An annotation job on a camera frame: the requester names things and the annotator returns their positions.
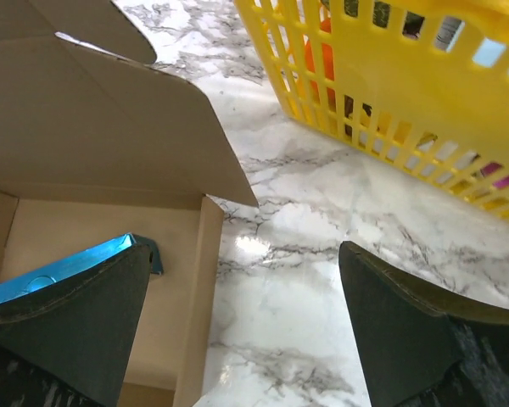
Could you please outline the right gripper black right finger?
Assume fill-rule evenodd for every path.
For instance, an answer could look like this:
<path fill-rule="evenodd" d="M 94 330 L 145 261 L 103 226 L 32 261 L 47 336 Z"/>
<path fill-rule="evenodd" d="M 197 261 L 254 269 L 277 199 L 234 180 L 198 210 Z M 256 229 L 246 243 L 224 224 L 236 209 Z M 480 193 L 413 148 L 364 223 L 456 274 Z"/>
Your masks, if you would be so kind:
<path fill-rule="evenodd" d="M 509 406 L 509 309 L 339 248 L 344 296 L 373 406 Z"/>

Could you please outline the brown cardboard box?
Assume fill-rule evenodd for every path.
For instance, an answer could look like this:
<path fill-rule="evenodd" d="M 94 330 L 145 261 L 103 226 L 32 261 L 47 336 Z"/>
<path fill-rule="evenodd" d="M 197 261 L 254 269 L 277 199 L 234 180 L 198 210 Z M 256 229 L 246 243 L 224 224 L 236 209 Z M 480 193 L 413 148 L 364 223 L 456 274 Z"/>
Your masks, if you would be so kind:
<path fill-rule="evenodd" d="M 0 283 L 127 233 L 164 266 L 115 406 L 200 399 L 216 200 L 257 205 L 209 99 L 155 60 L 110 1 L 0 1 Z"/>

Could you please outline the blue small packet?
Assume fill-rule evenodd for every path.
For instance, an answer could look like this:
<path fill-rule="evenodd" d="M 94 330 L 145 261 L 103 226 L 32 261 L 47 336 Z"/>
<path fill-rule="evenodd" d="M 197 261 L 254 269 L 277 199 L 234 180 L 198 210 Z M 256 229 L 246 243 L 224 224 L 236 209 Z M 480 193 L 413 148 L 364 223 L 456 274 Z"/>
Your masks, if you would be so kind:
<path fill-rule="evenodd" d="M 147 237 L 127 233 L 0 283 L 0 304 L 39 291 L 87 271 L 136 244 L 149 247 L 151 273 L 162 275 L 164 266 L 156 242 Z"/>

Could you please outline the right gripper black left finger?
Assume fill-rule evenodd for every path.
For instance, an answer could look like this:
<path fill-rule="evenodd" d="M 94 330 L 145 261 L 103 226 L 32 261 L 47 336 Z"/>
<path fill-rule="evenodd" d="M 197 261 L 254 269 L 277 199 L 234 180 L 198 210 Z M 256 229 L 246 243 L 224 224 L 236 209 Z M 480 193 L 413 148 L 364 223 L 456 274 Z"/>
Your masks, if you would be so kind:
<path fill-rule="evenodd" d="M 151 274 L 134 244 L 66 278 L 0 284 L 0 406 L 115 406 Z"/>

